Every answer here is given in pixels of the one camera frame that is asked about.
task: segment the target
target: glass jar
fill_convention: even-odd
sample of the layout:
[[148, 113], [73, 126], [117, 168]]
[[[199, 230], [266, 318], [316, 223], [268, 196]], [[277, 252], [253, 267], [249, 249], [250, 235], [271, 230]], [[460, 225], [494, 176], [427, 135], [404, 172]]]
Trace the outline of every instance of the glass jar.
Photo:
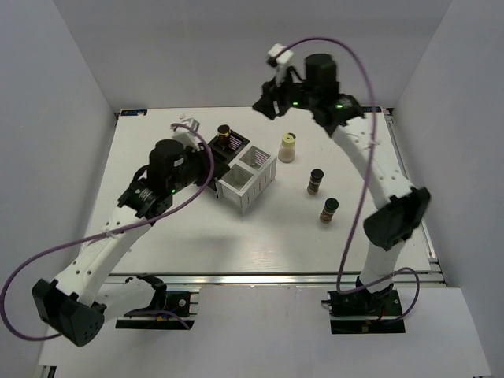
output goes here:
[[296, 157], [296, 135], [292, 132], [283, 134], [278, 150], [278, 158], [284, 163], [290, 163]]

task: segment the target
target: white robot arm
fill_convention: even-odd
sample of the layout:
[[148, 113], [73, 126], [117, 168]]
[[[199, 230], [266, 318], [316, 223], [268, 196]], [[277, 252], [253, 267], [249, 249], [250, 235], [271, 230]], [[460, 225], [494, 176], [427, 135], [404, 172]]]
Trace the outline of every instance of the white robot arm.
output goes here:
[[[275, 77], [263, 84], [261, 98], [253, 109], [274, 120], [291, 107], [309, 110], [313, 119], [346, 153], [362, 178], [365, 178], [372, 143], [368, 128], [362, 123], [348, 124], [363, 117], [354, 97], [339, 93], [336, 63], [328, 54], [312, 54], [305, 59], [306, 78], [294, 81], [290, 66], [293, 53], [276, 44], [268, 52], [268, 64], [276, 69]], [[364, 221], [369, 251], [357, 285], [369, 285], [367, 298], [383, 296], [392, 288], [392, 280], [375, 283], [394, 272], [395, 263], [418, 227], [430, 201], [427, 189], [416, 189], [394, 168], [381, 146], [375, 146], [369, 191], [378, 211]]]
[[[193, 131], [198, 129], [195, 120], [184, 123]], [[195, 138], [182, 128], [174, 130], [172, 137], [156, 144], [149, 165], [134, 175], [119, 198], [102, 229], [108, 237], [84, 245], [66, 269], [51, 282], [39, 280], [31, 291], [42, 320], [79, 347], [111, 319], [135, 309], [165, 307], [166, 285], [157, 277], [141, 274], [109, 290], [102, 285], [132, 245], [154, 226], [154, 218], [171, 207], [173, 195], [192, 183], [201, 185], [209, 175], [208, 157]], [[229, 167], [223, 162], [214, 165], [212, 179], [219, 180]], [[153, 221], [120, 230], [145, 220]]]

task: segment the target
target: white tabletop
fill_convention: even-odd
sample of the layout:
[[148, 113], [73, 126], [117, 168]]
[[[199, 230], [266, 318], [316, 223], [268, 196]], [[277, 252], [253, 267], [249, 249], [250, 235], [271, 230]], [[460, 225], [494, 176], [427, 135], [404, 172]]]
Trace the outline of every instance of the white tabletop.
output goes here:
[[[115, 329], [45, 342], [55, 378], [461, 378], [490, 374], [457, 288], [423, 289], [406, 334], [331, 335], [327, 288], [204, 287], [190, 331]], [[408, 306], [414, 289], [400, 289]]]
[[[199, 132], [210, 141], [221, 124], [266, 152], [277, 154], [282, 134], [297, 135], [296, 159], [280, 161], [276, 179], [244, 216], [215, 198], [209, 189], [186, 209], [158, 222], [124, 256], [115, 273], [261, 273], [335, 272], [350, 230], [362, 180], [347, 156], [317, 126], [308, 112], [292, 109], [270, 121], [250, 108], [149, 109], [146, 116], [120, 117], [102, 185], [87, 233], [103, 227], [133, 173], [148, 162], [160, 139], [170, 138], [169, 125], [180, 116], [201, 123]], [[397, 157], [383, 114], [378, 114], [378, 140], [393, 164]], [[352, 122], [369, 122], [355, 119]], [[324, 170], [321, 190], [306, 193], [312, 169]], [[195, 192], [181, 191], [174, 206]], [[318, 217], [328, 197], [339, 200], [333, 221], [324, 226]], [[363, 218], [375, 211], [368, 195]], [[364, 265], [368, 240], [362, 227], [356, 233], [346, 271]], [[428, 270], [428, 252], [420, 230], [413, 233], [399, 257], [399, 266]]]

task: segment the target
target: gray wall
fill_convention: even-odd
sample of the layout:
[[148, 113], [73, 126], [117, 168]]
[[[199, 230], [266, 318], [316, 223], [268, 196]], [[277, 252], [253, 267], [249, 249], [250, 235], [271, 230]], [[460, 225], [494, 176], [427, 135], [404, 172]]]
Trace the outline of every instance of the gray wall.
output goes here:
[[504, 377], [504, 2], [454, 0], [395, 110], [450, 284], [462, 288], [494, 376]]
[[[383, 106], [394, 106], [451, 0], [55, 0], [114, 110], [249, 106], [274, 71], [277, 42], [335, 36], [362, 57]], [[295, 50], [298, 63], [333, 52], [343, 90], [367, 102], [360, 73], [337, 46]]]
[[[0, 12], [0, 282], [38, 251], [83, 234], [113, 134], [113, 114], [51, 0], [5, 0]], [[7, 297], [31, 335], [31, 288], [70, 252], [21, 273]], [[31, 377], [39, 343], [0, 326], [0, 376]]]

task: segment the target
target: gold lid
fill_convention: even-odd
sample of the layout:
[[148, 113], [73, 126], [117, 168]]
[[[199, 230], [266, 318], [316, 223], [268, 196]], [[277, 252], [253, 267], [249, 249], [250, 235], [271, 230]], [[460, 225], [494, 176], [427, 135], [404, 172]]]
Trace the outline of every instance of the gold lid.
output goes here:
[[296, 144], [296, 135], [292, 132], [286, 132], [283, 134], [282, 146], [284, 147], [294, 147]]
[[228, 137], [231, 135], [231, 128], [226, 124], [222, 124], [217, 128], [217, 135]]

